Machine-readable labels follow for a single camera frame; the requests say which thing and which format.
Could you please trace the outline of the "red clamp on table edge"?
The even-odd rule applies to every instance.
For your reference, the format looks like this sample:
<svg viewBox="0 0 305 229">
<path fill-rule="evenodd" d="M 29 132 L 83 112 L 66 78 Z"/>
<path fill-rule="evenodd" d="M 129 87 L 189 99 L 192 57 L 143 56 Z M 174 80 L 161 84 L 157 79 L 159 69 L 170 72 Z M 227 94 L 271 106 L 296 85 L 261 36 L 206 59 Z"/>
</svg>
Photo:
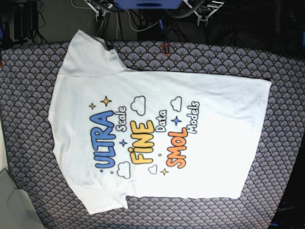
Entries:
<svg viewBox="0 0 305 229">
<path fill-rule="evenodd" d="M 169 56 L 170 55 L 170 45 L 168 42 L 163 42 L 162 43 L 162 51 L 163 51 L 163 54 L 165 56 Z"/>
</svg>

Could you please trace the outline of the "blue box at top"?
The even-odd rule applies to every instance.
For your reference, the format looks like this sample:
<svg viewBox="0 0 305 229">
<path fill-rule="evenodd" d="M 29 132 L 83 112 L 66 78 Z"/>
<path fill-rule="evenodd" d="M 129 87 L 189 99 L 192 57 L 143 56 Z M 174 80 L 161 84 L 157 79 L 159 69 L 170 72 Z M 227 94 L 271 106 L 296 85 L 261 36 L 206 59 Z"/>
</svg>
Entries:
<svg viewBox="0 0 305 229">
<path fill-rule="evenodd" d="M 116 0 L 122 9 L 177 9 L 182 0 Z"/>
</svg>

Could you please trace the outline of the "patterned purple table cloth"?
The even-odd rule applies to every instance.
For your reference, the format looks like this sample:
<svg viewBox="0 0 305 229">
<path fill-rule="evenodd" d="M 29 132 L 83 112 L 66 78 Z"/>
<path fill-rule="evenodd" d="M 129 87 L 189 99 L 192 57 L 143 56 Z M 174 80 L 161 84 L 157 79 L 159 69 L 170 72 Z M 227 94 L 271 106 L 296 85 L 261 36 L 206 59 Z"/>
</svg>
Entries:
<svg viewBox="0 0 305 229">
<path fill-rule="evenodd" d="M 305 207 L 281 207 L 304 151 L 305 61 L 236 47 L 173 42 L 108 42 L 136 70 L 217 73 L 272 82 L 262 137 L 240 198 L 129 197 L 128 209 L 89 215 L 64 180 L 54 154 L 48 109 L 68 43 L 28 45 L 1 52 L 0 110 L 9 172 L 26 191 L 48 229 L 303 228 Z"/>
</svg>

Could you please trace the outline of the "grey plastic bin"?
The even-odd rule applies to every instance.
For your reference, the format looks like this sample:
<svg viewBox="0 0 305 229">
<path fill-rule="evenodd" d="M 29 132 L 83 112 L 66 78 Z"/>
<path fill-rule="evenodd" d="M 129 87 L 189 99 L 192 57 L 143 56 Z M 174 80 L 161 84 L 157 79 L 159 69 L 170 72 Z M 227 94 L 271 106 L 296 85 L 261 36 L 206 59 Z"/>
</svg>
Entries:
<svg viewBox="0 0 305 229">
<path fill-rule="evenodd" d="M 0 227 L 2 229 L 44 228 L 29 195 L 16 187 L 6 169 L 0 173 Z"/>
</svg>

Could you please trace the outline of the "white printed T-shirt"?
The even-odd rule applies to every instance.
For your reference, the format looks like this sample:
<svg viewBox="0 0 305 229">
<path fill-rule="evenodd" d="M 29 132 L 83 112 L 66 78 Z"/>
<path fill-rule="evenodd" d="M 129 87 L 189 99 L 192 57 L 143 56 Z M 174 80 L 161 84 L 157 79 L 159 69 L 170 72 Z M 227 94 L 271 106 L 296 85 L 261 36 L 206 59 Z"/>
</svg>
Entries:
<svg viewBox="0 0 305 229">
<path fill-rule="evenodd" d="M 271 82 L 127 68 L 104 40 L 77 31 L 48 120 L 59 168 L 89 214 L 128 196 L 241 196 Z"/>
</svg>

